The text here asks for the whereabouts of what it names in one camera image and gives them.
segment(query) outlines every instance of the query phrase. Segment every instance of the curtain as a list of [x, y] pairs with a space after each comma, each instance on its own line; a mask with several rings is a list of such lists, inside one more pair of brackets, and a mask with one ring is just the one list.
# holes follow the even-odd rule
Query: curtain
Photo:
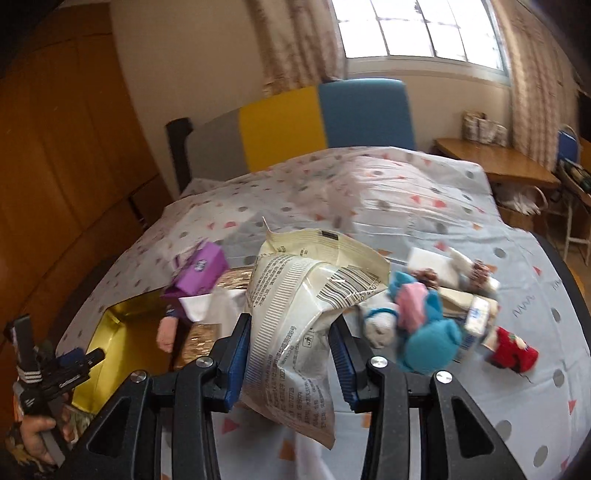
[[577, 128], [573, 67], [548, 28], [517, 0], [492, 0], [508, 52], [514, 147], [554, 170], [558, 130]]
[[265, 69], [264, 93], [317, 85], [344, 75], [330, 0], [246, 0]]

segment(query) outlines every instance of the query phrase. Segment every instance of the yellow headboard panel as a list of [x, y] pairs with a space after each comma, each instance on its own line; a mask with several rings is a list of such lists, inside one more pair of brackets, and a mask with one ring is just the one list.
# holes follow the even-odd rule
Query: yellow headboard panel
[[327, 148], [316, 87], [246, 105], [240, 108], [239, 124], [249, 171], [265, 170], [289, 158]]

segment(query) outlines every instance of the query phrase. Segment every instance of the window frame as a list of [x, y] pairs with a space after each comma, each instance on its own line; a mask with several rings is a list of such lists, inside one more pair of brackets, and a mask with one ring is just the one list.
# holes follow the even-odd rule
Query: window frame
[[[409, 74], [431, 74], [439, 76], [451, 76], [451, 77], [469, 77], [480, 80], [486, 80], [500, 85], [510, 85], [511, 81], [509, 78], [508, 58], [502, 42], [501, 33], [499, 26], [496, 21], [496, 17], [492, 13], [492, 5], [490, 0], [480, 0], [485, 8], [486, 14], [491, 22], [491, 26], [495, 35], [496, 43], [499, 47], [499, 54], [501, 57], [502, 69], [493, 69], [471, 63], [467, 60], [453, 60], [444, 59], [442, 57], [435, 56], [433, 51], [433, 42], [431, 41], [431, 50], [433, 51], [433, 57], [419, 57], [419, 56], [403, 56], [403, 55], [386, 55], [376, 57], [357, 57], [347, 58], [345, 47], [342, 41], [339, 20], [336, 17], [336, 12], [332, 1], [330, 7], [332, 10], [333, 18], [337, 26], [338, 35], [341, 38], [341, 46], [343, 51], [343, 58], [345, 61], [345, 70], [347, 78], [362, 78], [372, 76], [391, 76], [392, 74], [409, 75]], [[385, 41], [384, 32], [381, 28], [380, 35]]]

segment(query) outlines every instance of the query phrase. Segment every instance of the bedsheet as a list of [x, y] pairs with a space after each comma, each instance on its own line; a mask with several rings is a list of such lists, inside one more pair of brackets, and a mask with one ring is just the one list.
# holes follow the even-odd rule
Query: bedsheet
[[[182, 260], [201, 238], [221, 244], [231, 267], [253, 264], [264, 240], [263, 216], [274, 231], [346, 233], [386, 256], [393, 270], [412, 247], [442, 253], [451, 246], [490, 265], [501, 282], [497, 324], [537, 348], [540, 358], [524, 375], [497, 369], [477, 353], [449, 370], [529, 479], [553, 479], [566, 468], [591, 427], [589, 348], [551, 262], [532, 235], [501, 221], [478, 165], [394, 147], [352, 147], [199, 188], [207, 191], [189, 191], [169, 205], [121, 255], [72, 321], [59, 352], [86, 348], [108, 306], [167, 284], [175, 257]], [[335, 478], [357, 479], [369, 419], [350, 412], [330, 364], [336, 443], [323, 457]], [[214, 424], [223, 478], [294, 477], [288, 428], [244, 408], [214, 415]]]

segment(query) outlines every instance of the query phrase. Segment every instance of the camouflage sleeve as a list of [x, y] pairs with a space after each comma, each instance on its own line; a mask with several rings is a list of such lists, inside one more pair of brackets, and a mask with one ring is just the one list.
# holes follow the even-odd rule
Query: camouflage sleeve
[[7, 478], [19, 480], [51, 480], [56, 467], [28, 454], [25, 446], [22, 444], [20, 427], [20, 423], [15, 423], [5, 438], [7, 455], [2, 456], [7, 458], [5, 459], [6, 461], [2, 460], [1, 467], [8, 469]]

